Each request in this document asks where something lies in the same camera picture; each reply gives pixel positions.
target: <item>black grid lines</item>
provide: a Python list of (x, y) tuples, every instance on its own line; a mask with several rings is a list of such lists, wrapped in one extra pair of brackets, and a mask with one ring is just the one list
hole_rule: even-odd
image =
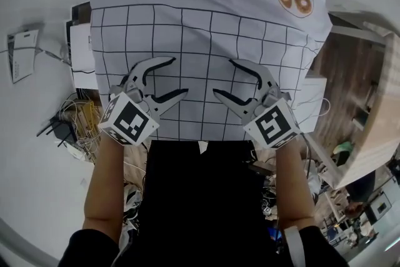
[[(114, 16), (124, 19), (109, 21), (112, 15), (104, 13), (111, 8), (113, 13), (121, 11)], [(172, 65), (147, 76), (145, 94), (160, 97), (178, 88), (189, 89), (184, 100), (161, 115), (160, 128), (153, 134), (157, 139), (243, 140), (241, 120), (215, 98), (213, 88), (246, 101), (257, 98), (257, 81), (229, 59), (264, 65), (281, 89), (293, 96), (300, 90), (302, 71), (323, 44), (309, 41), (291, 26), (221, 11), (163, 4), (93, 9), (99, 10), (103, 17), (101, 24), (100, 19), (92, 22), (92, 49), (103, 104), (110, 85), (119, 84), (137, 62), (157, 56), (176, 58)]]

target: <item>table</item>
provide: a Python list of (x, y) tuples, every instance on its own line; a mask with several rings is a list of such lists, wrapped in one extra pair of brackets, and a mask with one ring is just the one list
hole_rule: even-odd
[(312, 134), (306, 134), (332, 177), (334, 189), (342, 188), (387, 163), (400, 143), (400, 37), (387, 29), (364, 23), (372, 31), (357, 32), (358, 37), (385, 43), (384, 62), (377, 96), (366, 125), (345, 165), (337, 167)]

